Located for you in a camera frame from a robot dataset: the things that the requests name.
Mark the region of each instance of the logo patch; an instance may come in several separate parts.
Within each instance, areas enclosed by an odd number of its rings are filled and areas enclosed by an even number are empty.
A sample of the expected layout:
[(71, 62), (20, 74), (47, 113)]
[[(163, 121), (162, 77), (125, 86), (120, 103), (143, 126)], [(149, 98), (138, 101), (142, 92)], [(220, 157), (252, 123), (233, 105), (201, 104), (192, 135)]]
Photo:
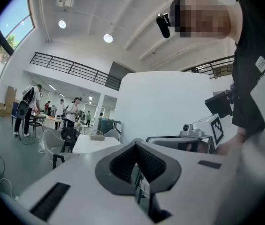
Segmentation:
[(255, 66), (262, 73), (265, 70), (265, 59), (262, 56), (259, 56), (258, 60), (255, 63)]

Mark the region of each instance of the person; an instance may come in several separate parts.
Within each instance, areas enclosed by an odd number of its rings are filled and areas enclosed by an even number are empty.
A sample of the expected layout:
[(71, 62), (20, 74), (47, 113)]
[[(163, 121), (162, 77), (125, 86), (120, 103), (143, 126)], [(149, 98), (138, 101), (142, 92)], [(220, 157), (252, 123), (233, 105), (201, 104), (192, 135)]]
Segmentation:
[[(28, 130), (29, 130), (29, 118), (30, 118), (30, 115), (31, 115), (31, 112), (34, 108), (34, 104), (36, 104), (36, 107), (37, 107), (37, 113), (40, 113), (41, 112), (41, 109), (40, 109), (40, 100), (41, 100), (41, 89), (42, 89), (42, 86), (40, 84), (38, 84), (37, 86), (33, 86), (33, 85), (30, 85), (28, 87), (26, 87), (26, 89), (22, 92), (22, 94), (26, 94), (27, 91), (31, 90), (32, 88), (34, 88), (34, 97), (32, 99), (32, 101), (30, 102), (29, 104), (29, 109), (25, 115), (25, 118), (24, 118), (24, 137), (28, 137), (29, 136), (29, 133), (28, 133)], [(17, 118), (16, 119), (16, 122), (15, 122), (15, 126), (14, 126), (14, 132), (13, 134), (15, 136), (18, 136), (19, 135), (19, 127), (20, 127), (20, 124), (21, 124), (21, 119)]]
[[(60, 117), (62, 117), (64, 109), (65, 109), (64, 100), (61, 99), (59, 102), (59, 105), (57, 105), (57, 111), (56, 111), (56, 115), (57, 115), (56, 118), (57, 119), (60, 119)], [(55, 125), (56, 125), (56, 130), (57, 130), (58, 129), (58, 123), (55, 122)]]
[(56, 106), (55, 106), (55, 105), (52, 105), (52, 108), (51, 108), (51, 110), (50, 110), (50, 115), (51, 115), (52, 117), (54, 117), (55, 114), (56, 114), (56, 111), (57, 111)]
[(84, 124), (85, 117), (86, 117), (85, 112), (82, 112), (82, 118), (81, 118), (81, 123), (82, 124)]
[(45, 115), (49, 115), (48, 114), (49, 103), (50, 103), (50, 101), (48, 101), (47, 103), (45, 103), (45, 109), (44, 109)]
[(236, 43), (232, 123), (238, 130), (216, 151), (226, 155), (231, 147), (242, 145), (265, 128), (264, 119), (250, 95), (265, 74), (265, 17), (251, 0), (238, 0), (232, 6), (215, 0), (174, 0), (170, 5), (170, 20), (180, 37), (229, 37)]
[(75, 117), (80, 113), (80, 110), (78, 109), (77, 105), (81, 102), (79, 97), (76, 97), (74, 99), (74, 102), (72, 102), (68, 108), (65, 111), (66, 117), (65, 117), (65, 124), (66, 127), (73, 128), (75, 123)]
[(88, 127), (90, 127), (90, 122), (91, 122), (91, 111), (88, 111), (88, 114), (87, 114), (87, 122), (86, 122), (86, 125)]

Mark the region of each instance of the gray floor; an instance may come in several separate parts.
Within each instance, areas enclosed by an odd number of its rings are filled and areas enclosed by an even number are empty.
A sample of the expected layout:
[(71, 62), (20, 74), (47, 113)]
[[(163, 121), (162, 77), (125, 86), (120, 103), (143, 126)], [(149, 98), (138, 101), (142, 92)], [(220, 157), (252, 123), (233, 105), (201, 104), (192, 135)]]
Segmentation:
[[(51, 128), (44, 127), (44, 130), (50, 129), (60, 137), (60, 132)], [(21, 141), (14, 137), (11, 129), (11, 117), (0, 117), (0, 154), (5, 161), (4, 178), (12, 183), (12, 195), (19, 196), (29, 185), (42, 178), (52, 170), (52, 163), (44, 153), (39, 153), (44, 149), (42, 140), (43, 131), (37, 127), (36, 138), (32, 134), (32, 127), (29, 128), (30, 136), (23, 137), (22, 124), (20, 126)], [(3, 162), (0, 159), (0, 175), (3, 171)], [(0, 191), (10, 194), (10, 185), (7, 181), (2, 181)]]

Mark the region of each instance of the ceiling light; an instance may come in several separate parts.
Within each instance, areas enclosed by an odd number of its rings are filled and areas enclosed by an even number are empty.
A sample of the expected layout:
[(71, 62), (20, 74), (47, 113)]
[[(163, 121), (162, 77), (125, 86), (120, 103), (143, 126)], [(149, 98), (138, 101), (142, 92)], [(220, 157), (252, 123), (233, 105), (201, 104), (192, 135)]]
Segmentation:
[(105, 34), (103, 37), (104, 41), (106, 41), (107, 43), (111, 43), (113, 41), (113, 36), (110, 34)]
[(60, 28), (65, 28), (66, 27), (66, 22), (63, 21), (63, 20), (59, 21), (59, 27)]
[(52, 87), (50, 84), (48, 84), (53, 90), (56, 90), (54, 87)]

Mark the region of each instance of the railing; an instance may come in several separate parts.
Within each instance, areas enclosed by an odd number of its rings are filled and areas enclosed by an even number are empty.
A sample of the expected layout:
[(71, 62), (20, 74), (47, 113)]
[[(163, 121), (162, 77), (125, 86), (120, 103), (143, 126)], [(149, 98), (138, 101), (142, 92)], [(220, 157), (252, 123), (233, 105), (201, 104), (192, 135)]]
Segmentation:
[(219, 78), (232, 73), (232, 63), (234, 56), (228, 56), (196, 65), (184, 70), (184, 72), (202, 73), (209, 75), (209, 78)]
[(120, 79), (68, 59), (35, 52), (30, 63), (72, 74), (117, 91), (120, 88)]

